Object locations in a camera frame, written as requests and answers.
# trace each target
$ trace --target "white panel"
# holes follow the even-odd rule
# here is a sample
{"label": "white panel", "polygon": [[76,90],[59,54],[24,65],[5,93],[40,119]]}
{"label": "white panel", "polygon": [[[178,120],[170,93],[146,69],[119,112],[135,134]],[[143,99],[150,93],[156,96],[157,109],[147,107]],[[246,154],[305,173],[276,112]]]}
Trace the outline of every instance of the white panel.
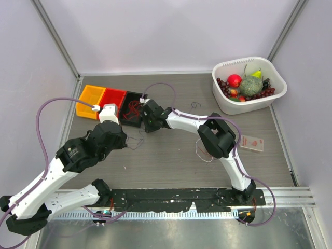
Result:
{"label": "white panel", "polygon": [[331,235],[331,1],[308,1],[273,61],[288,92],[273,104],[303,185],[310,186]]}
{"label": "white panel", "polygon": [[[0,0],[0,196],[14,195],[45,167],[35,131],[39,106],[70,96],[75,78],[30,1]],[[50,159],[60,142],[68,103],[52,103],[41,116]],[[0,245],[21,240],[0,229]]]}
{"label": "white panel", "polygon": [[42,0],[81,73],[212,70],[267,57],[296,0]]}

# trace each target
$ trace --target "cantaloupe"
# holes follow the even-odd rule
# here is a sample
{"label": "cantaloupe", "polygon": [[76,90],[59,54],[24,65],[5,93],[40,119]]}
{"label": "cantaloupe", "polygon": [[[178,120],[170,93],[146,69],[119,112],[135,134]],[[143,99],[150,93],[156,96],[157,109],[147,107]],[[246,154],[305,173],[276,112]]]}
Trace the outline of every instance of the cantaloupe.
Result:
{"label": "cantaloupe", "polygon": [[263,81],[256,76],[246,76],[242,79],[239,89],[241,95],[245,97],[252,97],[262,91]]}

